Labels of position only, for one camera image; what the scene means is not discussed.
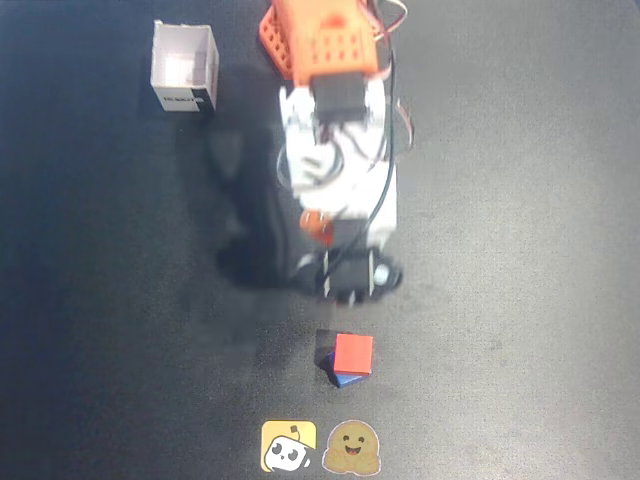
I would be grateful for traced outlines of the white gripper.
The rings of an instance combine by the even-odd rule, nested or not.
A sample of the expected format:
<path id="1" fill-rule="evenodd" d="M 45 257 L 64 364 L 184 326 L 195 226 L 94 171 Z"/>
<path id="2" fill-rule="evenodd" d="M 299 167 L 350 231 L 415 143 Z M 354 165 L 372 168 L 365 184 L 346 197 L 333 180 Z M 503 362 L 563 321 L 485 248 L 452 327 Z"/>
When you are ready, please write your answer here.
<path id="1" fill-rule="evenodd" d="M 304 210 L 300 229 L 324 246 L 334 242 L 339 220 L 371 224 L 364 242 L 382 248 L 397 227 L 396 173 L 389 171 L 387 102 L 381 80 L 367 83 L 362 120 L 331 122 L 315 118 L 308 87 L 279 91 L 285 140 L 276 160 L 279 183 Z"/>

